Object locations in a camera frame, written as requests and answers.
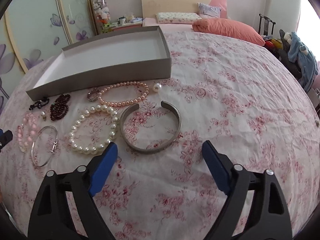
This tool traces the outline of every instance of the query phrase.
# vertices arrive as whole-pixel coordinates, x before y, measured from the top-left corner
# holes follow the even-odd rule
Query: pink pearl necklace
[[[101,97],[103,93],[109,91],[112,88],[117,88],[117,87],[122,87],[122,86],[130,86],[130,85],[141,86],[141,87],[145,88],[145,92],[143,92],[140,97],[137,97],[135,99],[128,100],[128,101],[119,102],[119,103],[107,102],[107,101],[104,101],[102,99],[102,97]],[[100,102],[100,105],[121,107],[121,106],[133,105],[135,103],[138,103],[139,101],[145,99],[147,97],[148,93],[149,93],[149,87],[147,86],[147,84],[142,83],[142,82],[136,82],[136,81],[128,81],[128,82],[121,82],[121,83],[118,83],[116,85],[111,85],[109,87],[106,87],[106,88],[102,89],[98,93],[98,100]]]
[[[22,124],[18,125],[18,141],[20,150],[26,152],[30,144],[36,137],[38,126],[36,125],[36,116],[33,113],[26,113],[25,117],[22,119]],[[27,138],[23,139],[24,131],[28,129]]]

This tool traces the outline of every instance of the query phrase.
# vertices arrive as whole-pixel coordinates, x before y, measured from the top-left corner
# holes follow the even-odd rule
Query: orange pillow
[[[195,32],[223,35],[260,46],[265,44],[263,38],[251,26],[234,20],[222,18],[201,19],[196,20],[192,28]]]

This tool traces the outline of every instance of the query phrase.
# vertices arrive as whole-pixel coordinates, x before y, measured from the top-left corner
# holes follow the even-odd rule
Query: headboard
[[[198,3],[219,6],[227,17],[227,0],[141,0],[143,18],[155,18],[158,12],[193,12],[198,13]]]

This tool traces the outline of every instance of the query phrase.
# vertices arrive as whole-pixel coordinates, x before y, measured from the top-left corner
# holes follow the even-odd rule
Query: silver ring
[[[33,158],[33,148],[35,147],[35,143],[36,143],[36,140],[38,139],[39,135],[42,133],[42,131],[43,131],[44,129],[47,129],[47,128],[54,129],[54,131],[56,132],[56,141],[53,143],[52,150],[50,151],[50,152],[51,152],[50,157],[46,160],[46,162],[45,162],[44,164],[38,165],[38,164],[35,162],[34,158]],[[31,160],[32,160],[34,166],[37,166],[37,167],[43,167],[43,166],[45,166],[45,165],[49,162],[49,160],[51,159],[52,154],[54,153],[54,151],[55,151],[55,149],[56,149],[56,147],[57,147],[57,144],[58,144],[58,131],[57,131],[57,129],[56,129],[54,126],[51,126],[51,125],[43,127],[43,128],[39,131],[38,136],[37,136],[37,138],[34,140],[34,142],[33,142],[33,144],[32,144],[32,147],[31,147]]]
[[[157,153],[159,151],[162,151],[163,149],[167,148],[170,144],[172,144],[178,137],[180,130],[181,130],[181,115],[179,113],[179,111],[177,110],[177,108],[175,106],[173,106],[172,104],[165,102],[165,101],[161,101],[161,106],[163,108],[168,109],[169,111],[173,112],[174,115],[176,116],[176,118],[178,119],[179,125],[178,125],[178,129],[176,131],[176,133],[173,135],[173,137],[169,140],[166,141],[165,143],[163,143],[162,145],[160,145],[159,147],[156,148],[152,148],[152,149],[142,149],[142,148],[138,148],[134,145],[132,145],[128,139],[126,138],[125,134],[124,134],[124,130],[123,130],[123,125],[125,120],[127,119],[127,117],[134,111],[139,109],[139,104],[135,104],[132,106],[129,106],[126,110],[124,110],[124,112],[122,113],[121,117],[120,117],[120,134],[122,136],[122,138],[124,139],[124,141],[126,142],[126,144],[133,149],[134,151],[140,152],[140,153],[144,153],[144,154],[152,154],[152,153]]]
[[[99,93],[100,91],[98,90],[98,89],[92,89],[89,93],[88,93],[88,95],[87,95],[87,99],[89,100],[89,101],[91,101],[91,102],[94,102],[94,101],[97,101],[97,99],[98,99],[98,93]]]

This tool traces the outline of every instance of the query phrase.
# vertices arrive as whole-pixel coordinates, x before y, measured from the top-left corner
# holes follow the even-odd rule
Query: jewelry
[[[119,102],[119,103],[103,101],[101,96],[104,92],[107,92],[112,88],[117,88],[117,87],[122,87],[122,86],[130,86],[130,85],[141,86],[141,87],[145,88],[145,91],[142,93],[142,95],[140,97],[137,97],[135,99],[128,100],[128,101],[123,101],[123,102]],[[145,99],[147,97],[148,93],[149,93],[149,87],[147,86],[146,83],[136,82],[136,81],[128,81],[128,82],[121,82],[116,85],[111,85],[109,87],[102,89],[98,94],[98,100],[101,105],[121,107],[121,106],[128,106],[128,105],[133,105],[135,103],[138,103],[139,101]]]
[[[39,165],[39,164],[36,163],[36,161],[35,161],[34,158],[33,158],[33,149],[34,149],[34,147],[35,147],[35,143],[36,143],[36,140],[38,139],[39,135],[42,133],[42,131],[43,131],[44,129],[47,129],[47,128],[51,128],[51,129],[53,129],[53,130],[55,131],[55,133],[56,133],[56,141],[53,143],[52,150],[50,151],[50,152],[51,152],[50,157],[45,161],[44,164]],[[32,160],[34,166],[37,166],[37,167],[43,167],[43,166],[45,166],[45,165],[49,162],[49,160],[51,159],[52,154],[54,153],[54,151],[55,151],[55,149],[56,149],[56,147],[57,147],[57,143],[58,143],[58,131],[57,131],[57,129],[56,129],[54,126],[51,126],[51,125],[43,127],[43,128],[39,131],[38,136],[37,136],[37,138],[33,141],[33,144],[32,144],[32,147],[31,147],[31,160]]]
[[[161,88],[162,88],[162,85],[160,83],[156,83],[156,84],[153,85],[152,90],[154,92],[158,93]]]
[[[175,108],[175,106],[173,106],[172,104],[165,102],[165,101],[161,101],[161,106],[170,110],[171,112],[174,113],[174,115],[176,116],[176,118],[178,119],[179,125],[178,125],[178,129],[176,131],[176,133],[172,136],[172,138],[168,141],[166,141],[165,143],[163,143],[162,145],[160,145],[159,147],[156,148],[152,148],[152,149],[142,149],[142,148],[138,148],[134,145],[132,145],[128,139],[125,136],[124,130],[123,130],[123,125],[125,120],[127,119],[127,117],[134,111],[139,109],[139,104],[135,104],[133,106],[129,106],[126,110],[124,110],[124,112],[122,113],[121,117],[120,117],[120,134],[122,136],[122,138],[124,139],[124,141],[126,142],[126,144],[133,149],[134,151],[137,152],[141,152],[144,154],[152,154],[152,153],[157,153],[165,148],[167,148],[171,143],[173,143],[179,133],[180,133],[180,129],[181,129],[181,115],[179,113],[179,111],[177,110],[177,108]]]
[[[47,121],[47,116],[45,115],[45,111],[41,111],[40,115],[42,116],[43,120]]]
[[[97,101],[98,93],[99,93],[99,90],[96,88],[91,90],[87,95],[88,100],[91,102]]]
[[[36,107],[40,109],[43,106],[46,106],[49,103],[49,98],[43,97],[41,100],[36,101],[33,105],[30,105],[29,110],[33,110]]]
[[[70,99],[70,95],[61,94],[56,101],[50,106],[50,118],[52,121],[62,119],[68,112],[69,107],[67,102]]]
[[[111,123],[111,132],[109,133],[109,137],[103,141],[103,143],[98,144],[96,146],[92,147],[82,147],[79,144],[75,143],[74,136],[77,132],[78,128],[81,126],[81,123],[86,119],[86,117],[89,117],[90,114],[94,114],[96,112],[104,112],[107,114],[110,114],[112,116],[112,123]],[[113,107],[106,106],[106,105],[96,105],[91,106],[89,110],[85,110],[83,114],[79,116],[79,119],[75,121],[75,124],[71,127],[71,132],[69,133],[69,143],[71,143],[71,148],[74,151],[83,153],[83,154],[92,154],[96,155],[97,153],[103,152],[103,150],[109,145],[111,141],[113,141],[116,138],[116,130],[118,127],[118,112],[116,112]]]
[[[29,129],[27,133],[27,139],[23,140],[24,132]],[[19,141],[19,148],[22,152],[26,152],[29,144],[33,142],[33,138],[36,136],[36,131],[38,130],[36,125],[36,116],[33,113],[26,113],[25,117],[22,119],[22,124],[18,125],[17,137]]]

